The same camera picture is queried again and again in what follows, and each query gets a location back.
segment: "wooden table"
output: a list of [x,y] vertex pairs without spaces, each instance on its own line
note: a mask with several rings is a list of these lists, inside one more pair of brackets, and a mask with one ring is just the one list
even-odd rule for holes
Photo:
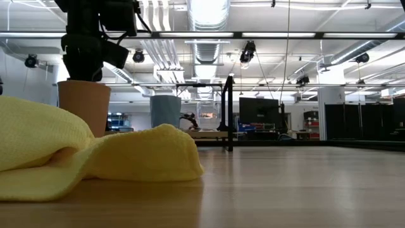
[[405,156],[326,147],[202,149],[190,182],[82,181],[0,203],[0,227],[405,227]]
[[191,131],[186,130],[192,138],[227,138],[228,132],[220,132],[220,131]]

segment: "fluorescent light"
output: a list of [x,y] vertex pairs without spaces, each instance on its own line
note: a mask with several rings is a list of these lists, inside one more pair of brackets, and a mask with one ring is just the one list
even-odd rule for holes
[[60,39],[66,32],[0,32],[0,38],[48,38]]
[[323,35],[324,38],[393,38],[396,33],[336,33],[328,32]]
[[161,32],[161,37],[233,37],[233,32]]
[[155,84],[143,84],[143,83],[141,83],[141,84],[139,84],[140,86],[151,86],[151,87],[154,87],[154,86],[176,86],[176,84],[158,84],[158,83],[155,83]]
[[106,85],[106,86],[113,86],[113,87],[114,87],[114,86],[117,86],[117,87],[118,87],[118,86],[120,86],[120,87],[121,87],[121,86],[132,86],[132,84],[129,84],[129,83],[128,83],[128,84],[115,83],[115,84],[105,84],[105,85]]
[[242,37],[269,37],[269,38],[279,38],[279,37],[291,37],[291,38],[305,38],[314,37],[314,32],[244,32]]
[[185,44],[230,44],[230,41],[184,41]]

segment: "yellow cloth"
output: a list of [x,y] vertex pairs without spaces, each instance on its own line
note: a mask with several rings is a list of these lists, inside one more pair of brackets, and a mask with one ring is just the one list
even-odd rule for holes
[[0,96],[0,201],[49,201],[83,178],[188,181],[204,170],[194,140],[171,125],[94,138],[57,107]]

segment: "television screen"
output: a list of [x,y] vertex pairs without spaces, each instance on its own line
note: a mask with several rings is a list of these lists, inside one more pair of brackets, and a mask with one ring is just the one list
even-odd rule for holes
[[281,125],[276,99],[239,98],[239,115],[242,124],[275,124],[275,127]]

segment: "ceiling beam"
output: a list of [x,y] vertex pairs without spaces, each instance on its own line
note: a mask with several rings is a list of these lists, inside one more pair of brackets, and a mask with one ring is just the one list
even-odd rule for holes
[[[0,38],[3,39],[61,39],[65,32],[23,32],[23,31],[0,31]],[[120,36],[121,33],[109,32],[111,37]],[[403,41],[405,32],[153,32],[152,34],[139,33],[136,37],[125,39],[238,39],[238,40],[383,40]]]

